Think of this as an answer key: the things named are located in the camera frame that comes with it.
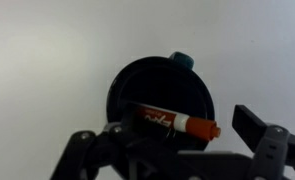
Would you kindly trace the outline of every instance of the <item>white wall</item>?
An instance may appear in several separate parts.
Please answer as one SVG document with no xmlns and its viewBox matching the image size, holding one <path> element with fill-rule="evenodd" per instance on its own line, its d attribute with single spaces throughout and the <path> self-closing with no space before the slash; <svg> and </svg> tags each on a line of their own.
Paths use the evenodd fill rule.
<svg viewBox="0 0 295 180">
<path fill-rule="evenodd" d="M 0 179 L 48 179 L 73 132 L 104 126 L 117 72 L 174 51 L 212 93 L 223 132 L 208 150 L 251 155 L 237 103 L 295 134 L 295 1 L 0 0 Z"/>
</svg>

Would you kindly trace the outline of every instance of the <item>teal knob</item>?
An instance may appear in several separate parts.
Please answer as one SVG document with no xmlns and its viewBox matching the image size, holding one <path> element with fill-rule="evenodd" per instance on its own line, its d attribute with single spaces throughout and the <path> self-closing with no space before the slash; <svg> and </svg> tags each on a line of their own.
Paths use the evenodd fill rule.
<svg viewBox="0 0 295 180">
<path fill-rule="evenodd" d="M 177 61 L 179 64 L 181 64 L 189 69 L 193 69 L 194 60 L 184 53 L 174 52 L 172 55 L 170 55 L 169 59 Z"/>
</svg>

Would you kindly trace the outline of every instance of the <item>black round container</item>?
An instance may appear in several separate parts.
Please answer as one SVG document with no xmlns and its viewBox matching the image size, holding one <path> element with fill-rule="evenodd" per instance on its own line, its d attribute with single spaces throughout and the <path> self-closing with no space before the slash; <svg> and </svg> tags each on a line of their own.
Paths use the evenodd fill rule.
<svg viewBox="0 0 295 180">
<path fill-rule="evenodd" d="M 122 102 L 127 100 L 214 120 L 213 102 L 205 84 L 191 69 L 169 58 L 143 58 L 117 75 L 107 100 L 108 122 L 121 120 Z M 144 124 L 139 131 L 174 151 L 204 150 L 208 144 L 159 125 Z"/>
</svg>

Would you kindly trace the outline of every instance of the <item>red marker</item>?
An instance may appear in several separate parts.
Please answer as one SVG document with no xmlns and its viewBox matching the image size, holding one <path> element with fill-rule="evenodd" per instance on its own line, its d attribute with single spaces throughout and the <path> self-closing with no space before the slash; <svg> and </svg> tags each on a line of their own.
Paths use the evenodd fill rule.
<svg viewBox="0 0 295 180">
<path fill-rule="evenodd" d="M 205 141 L 211 141 L 220 136 L 220 128 L 215 121 L 198 117 L 190 117 L 187 114 L 170 111 L 155 106 L 138 104 L 137 116 L 146 120 L 186 132 Z"/>
</svg>

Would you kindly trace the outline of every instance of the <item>orange marker cap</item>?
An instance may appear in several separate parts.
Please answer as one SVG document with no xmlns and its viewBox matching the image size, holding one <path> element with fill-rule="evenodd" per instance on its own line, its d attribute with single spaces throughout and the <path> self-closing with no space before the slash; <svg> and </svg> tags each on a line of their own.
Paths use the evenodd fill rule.
<svg viewBox="0 0 295 180">
<path fill-rule="evenodd" d="M 205 141 L 211 141 L 220 136 L 220 128 L 215 121 L 190 117 L 186 122 L 186 132 Z"/>
</svg>

